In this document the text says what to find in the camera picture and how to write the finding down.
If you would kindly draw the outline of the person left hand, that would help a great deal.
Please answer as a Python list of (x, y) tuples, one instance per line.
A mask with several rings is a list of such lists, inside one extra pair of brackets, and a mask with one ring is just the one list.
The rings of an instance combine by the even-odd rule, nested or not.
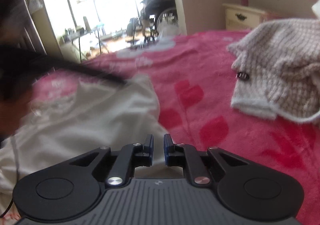
[(30, 110), (33, 93), (33, 88), (30, 88), (16, 99), (1, 99), (1, 137), (13, 135), (19, 128), (21, 119)]

